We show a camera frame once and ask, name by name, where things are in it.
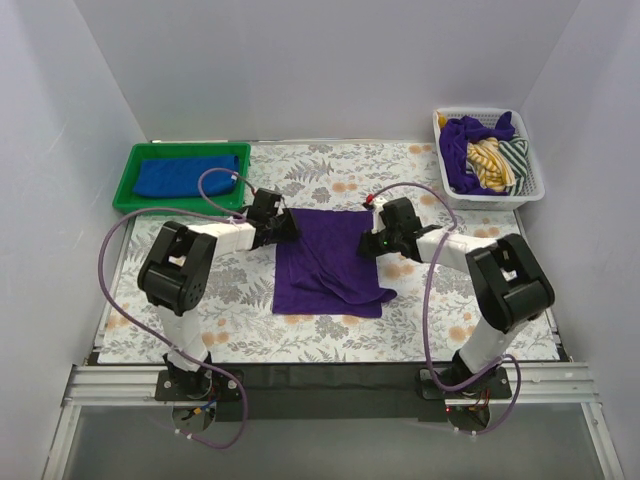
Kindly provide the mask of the blue towel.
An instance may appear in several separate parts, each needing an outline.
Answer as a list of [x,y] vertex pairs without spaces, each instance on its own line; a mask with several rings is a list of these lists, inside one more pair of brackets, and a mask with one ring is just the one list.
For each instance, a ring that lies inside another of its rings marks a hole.
[[239,158],[235,155],[149,159],[141,163],[133,192],[146,198],[198,197],[198,181],[212,168],[202,182],[206,195],[230,193],[235,188],[235,177],[230,171],[239,171]]

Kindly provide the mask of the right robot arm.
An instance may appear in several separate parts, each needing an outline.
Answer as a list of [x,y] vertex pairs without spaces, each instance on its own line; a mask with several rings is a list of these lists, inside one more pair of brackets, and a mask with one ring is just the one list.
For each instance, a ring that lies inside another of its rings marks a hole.
[[[361,234],[358,254],[376,259],[390,253],[429,266],[422,307],[422,335],[430,381],[442,392],[479,387],[506,359],[506,351],[527,323],[555,301],[555,292],[528,243],[519,234],[479,238],[453,227],[424,226],[406,198],[385,201],[369,195],[373,228]],[[429,302],[435,268],[470,276],[481,313],[473,333],[448,368],[438,373],[429,347]]]

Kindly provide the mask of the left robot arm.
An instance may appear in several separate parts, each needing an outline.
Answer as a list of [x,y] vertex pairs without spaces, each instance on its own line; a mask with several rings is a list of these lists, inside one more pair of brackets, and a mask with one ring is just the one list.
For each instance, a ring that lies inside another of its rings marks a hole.
[[213,261],[300,235],[293,213],[275,191],[257,190],[245,216],[195,227],[165,223],[138,275],[138,287],[155,307],[170,342],[164,356],[169,380],[191,399],[206,397],[213,386],[213,374],[203,366],[211,356],[197,316]]

